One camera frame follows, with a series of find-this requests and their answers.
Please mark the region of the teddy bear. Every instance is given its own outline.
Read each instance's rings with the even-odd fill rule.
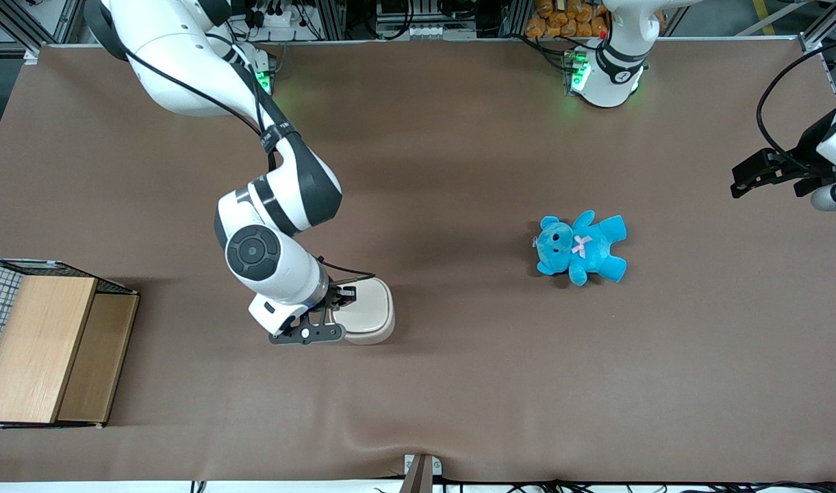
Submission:
[[[573,227],[556,218],[545,216],[540,221],[542,233],[536,238],[540,262],[536,268],[544,275],[569,271],[573,284],[586,283],[588,274],[618,283],[628,262],[609,252],[609,247],[628,236],[621,216],[603,219],[596,225],[594,211],[586,210],[573,222]]]

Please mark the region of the brown tablecloth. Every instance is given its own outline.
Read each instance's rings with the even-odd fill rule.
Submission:
[[[836,214],[731,199],[796,41],[665,41],[618,109],[507,43],[293,47],[276,98],[344,188],[299,236],[392,287],[380,346],[271,346],[214,239],[260,175],[230,116],[156,106],[100,49],[46,48],[0,128],[0,256],[142,293],[110,427],[0,431],[0,480],[320,479],[433,453],[475,481],[836,480]],[[766,120],[834,106],[818,60]],[[624,215],[621,284],[540,277],[543,215]]]

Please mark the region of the wooden box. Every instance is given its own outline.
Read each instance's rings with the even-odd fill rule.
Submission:
[[[138,300],[61,262],[0,260],[0,425],[107,423]]]

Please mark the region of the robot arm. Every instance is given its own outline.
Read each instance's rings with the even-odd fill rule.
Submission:
[[[731,196],[739,199],[753,188],[798,180],[797,197],[812,194],[810,203],[816,209],[836,210],[836,110],[804,131],[797,146],[787,152],[802,166],[774,149],[759,150],[735,166]]]
[[[584,62],[570,76],[573,92],[589,103],[611,108],[624,103],[637,90],[643,62],[659,36],[661,23],[655,10],[684,7],[700,0],[605,0],[612,13],[609,34],[604,40],[590,41]]]
[[[230,271],[256,293],[249,311],[277,337],[309,309],[331,299],[327,272],[292,236],[333,218],[342,190],[326,163],[257,87],[251,70],[224,62],[220,49],[215,53],[205,33],[223,24],[230,13],[226,0],[86,3],[86,20],[96,37],[114,56],[129,60],[160,106],[189,116],[225,114],[217,103],[147,65],[253,119],[268,154],[280,153],[281,166],[226,194],[218,201],[214,219]],[[329,326],[335,337],[328,340],[344,337],[342,327]]]

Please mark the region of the black cable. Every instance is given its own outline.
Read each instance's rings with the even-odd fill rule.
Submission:
[[[262,91],[264,91],[264,89],[259,85],[259,81],[256,80],[256,69],[254,68],[253,63],[251,63],[251,61],[248,60],[248,58],[246,58],[246,54],[243,53],[242,48],[236,47],[236,44],[234,44],[232,41],[229,41],[226,38],[223,38],[222,36],[218,36],[217,34],[207,34],[207,36],[210,38],[216,38],[217,40],[223,41],[224,43],[229,45],[229,49],[231,49],[233,52],[236,52],[238,58],[242,59],[242,65],[245,67],[245,69],[249,70],[249,72],[251,72],[251,74],[254,75],[254,77],[251,78],[251,91],[254,94],[254,110],[256,112],[256,123],[259,124],[260,130],[264,131],[265,122],[262,118],[262,107],[259,102],[259,94]],[[273,156],[268,156],[268,159],[270,159],[270,168],[268,168],[268,171],[272,171],[275,168],[274,158]]]
[[[343,268],[343,266],[337,266],[337,265],[331,264],[331,263],[327,262],[326,260],[324,260],[323,256],[317,257],[317,262],[320,262],[322,265],[328,266],[328,268],[334,268],[335,270],[342,271],[342,272],[347,272],[349,274],[360,275],[360,277],[358,277],[358,278],[349,279],[348,280],[349,283],[356,283],[356,281],[365,281],[367,279],[373,279],[373,278],[376,277],[376,275],[372,272],[364,272],[362,270],[354,270],[352,268]]]
[[[585,43],[581,43],[581,42],[579,42],[579,41],[574,40],[574,38],[569,38],[569,37],[567,37],[567,36],[561,36],[561,34],[558,34],[557,36],[555,36],[555,38],[560,38],[561,40],[567,40],[567,41],[569,41],[569,42],[573,43],[575,46],[578,46],[578,47],[583,47],[583,48],[585,48],[585,49],[587,49],[587,50],[591,50],[591,51],[593,51],[593,52],[594,52],[594,51],[597,51],[597,48],[596,48],[596,47],[590,47],[590,46],[588,46],[588,45],[587,45],[587,44],[585,44]]]
[[[537,40],[534,42],[530,38],[524,36],[523,34],[518,34],[518,32],[511,32],[510,34],[506,34],[503,37],[504,38],[517,38],[517,40],[521,40],[521,41],[524,41],[524,43],[527,43],[528,46],[530,46],[534,50],[542,51],[543,49],[545,49],[547,53],[561,54],[561,55],[564,54],[564,52],[562,52],[560,50],[550,50],[548,48],[543,48],[543,47],[540,46],[539,38],[537,38]],[[574,40],[574,38],[569,38],[567,36],[561,36],[561,35],[557,35],[557,36],[555,36],[555,38],[559,38],[560,40],[567,40],[567,41],[573,43],[575,46],[583,47],[583,48],[589,49],[591,51],[596,51],[597,50],[596,47],[590,47],[585,43],[581,43],[579,41]]]
[[[449,16],[449,18],[455,20],[468,20],[470,18],[474,18],[475,13],[478,12],[478,3],[473,3],[473,7],[465,12],[458,12],[457,10],[448,9],[446,8],[445,4],[448,3],[448,0],[436,0],[436,9],[442,13],[444,16]]]
[[[792,163],[793,165],[798,166],[800,169],[802,169],[802,171],[806,172],[807,174],[814,175],[814,177],[825,177],[825,174],[822,174],[821,172],[814,169],[810,165],[806,165],[802,162],[799,162],[799,160],[794,158],[792,156],[792,154],[790,154],[790,153],[788,153],[788,152],[786,152],[785,150],[782,149],[780,144],[778,144],[777,141],[774,140],[774,138],[771,137],[771,134],[769,134],[768,129],[765,128],[765,121],[764,121],[764,118],[762,117],[762,109],[765,108],[765,101],[768,100],[768,96],[771,95],[771,91],[773,91],[774,88],[777,87],[777,83],[780,82],[780,80],[783,78],[783,76],[785,76],[786,74],[791,72],[792,69],[795,68],[796,66],[801,65],[804,62],[804,60],[808,60],[809,58],[811,58],[815,55],[818,55],[819,53],[824,53],[828,50],[831,50],[831,48],[836,48],[836,41],[834,43],[831,43],[828,46],[819,47],[819,48],[816,48],[815,50],[809,51],[808,53],[804,53],[802,56],[800,56],[798,58],[798,60],[794,60],[794,62],[788,64],[786,66],[786,68],[782,69],[780,74],[777,74],[777,76],[774,78],[774,80],[771,81],[771,84],[768,85],[768,88],[765,89],[764,94],[761,95],[761,99],[759,100],[759,105],[756,106],[756,109],[755,109],[756,123],[759,125],[759,131],[761,132],[762,137],[764,137],[765,140],[768,141],[768,144],[771,144],[771,147],[774,147],[774,150],[778,154],[783,156],[783,159],[787,160],[788,162]]]
[[[248,34],[246,34],[246,32],[240,30],[236,31],[231,20],[226,19],[226,26],[229,28],[229,34],[232,35],[233,40],[238,40],[239,38],[244,38],[246,40],[246,38],[248,38]]]
[[[365,0],[364,2],[364,27],[366,28],[366,32],[368,32],[368,34],[370,34],[370,36],[372,36],[373,38],[376,38],[376,40],[396,40],[396,38],[399,38],[409,30],[409,27],[411,27],[411,22],[415,19],[415,6],[412,3],[412,0],[405,0],[405,13],[403,14],[403,25],[400,26],[399,31],[397,31],[396,34],[390,36],[389,38],[386,38],[383,35],[378,34],[378,32],[375,29],[372,29],[372,27],[368,24],[368,19],[370,19],[371,17],[370,9],[368,9],[368,6],[371,6],[372,3],[374,3],[374,0]]]
[[[668,26],[668,30],[664,34],[665,36],[669,37],[669,36],[674,35],[674,31],[676,31],[677,27],[680,26],[680,23],[683,22],[683,19],[685,18],[686,14],[689,13],[690,8],[691,8],[690,5],[687,5],[687,6],[684,7],[683,15],[680,15],[680,18],[678,18],[676,20],[676,24]]]
[[[174,82],[174,84],[177,84],[182,88],[185,88],[186,90],[190,91],[191,93],[195,94],[196,96],[204,97],[205,99],[207,99],[211,103],[214,103],[217,106],[220,106],[220,108],[226,110],[227,112],[233,114],[236,118],[240,119],[240,121],[242,121],[243,124],[248,125],[251,128],[251,130],[254,131],[254,134],[262,135],[262,132],[258,128],[256,128],[256,125],[254,125],[253,122],[249,121],[246,118],[245,115],[240,114],[239,112],[234,110],[231,106],[229,106],[227,104],[224,104],[224,103],[221,103],[220,100],[218,100],[214,97],[211,97],[208,94],[205,94],[204,92],[202,92],[200,90],[197,90],[195,87],[190,86],[189,84],[187,84],[184,81],[177,80],[173,76],[165,74],[165,72],[163,72],[162,70],[159,70],[155,66],[150,65],[148,62],[145,62],[141,57],[136,55],[134,52],[132,52],[129,48],[125,47],[121,43],[120,43],[120,48],[123,48],[123,53],[126,53],[131,59],[133,59],[133,60],[135,60],[135,62],[138,62],[141,65],[145,66],[147,69],[151,70],[151,72],[153,72],[154,74],[159,75],[161,78],[164,78],[165,80]]]
[[[302,19],[305,19],[305,25],[308,27],[308,31],[317,38],[317,41],[322,41],[323,37],[320,36],[320,31],[318,31],[317,27],[314,26],[314,22],[312,22],[310,16],[308,16],[307,10],[305,9],[304,0],[295,0],[293,5],[296,6],[296,10],[299,11],[299,15],[302,16]]]
[[[537,50],[540,53],[542,53],[542,57],[544,59],[546,59],[546,62],[548,62],[549,65],[554,66],[559,71],[561,71],[565,74],[568,73],[568,72],[573,71],[571,68],[566,68],[565,66],[560,65],[558,62],[555,62],[551,58],[552,55],[553,56],[564,56],[565,52],[563,52],[561,50],[552,50],[550,48],[543,47],[540,44],[540,40],[530,40],[530,38],[527,38],[526,36],[523,36],[521,34],[506,34],[503,37],[504,38],[517,38],[517,40],[524,41],[524,43],[527,44],[528,47],[531,47],[534,50]]]

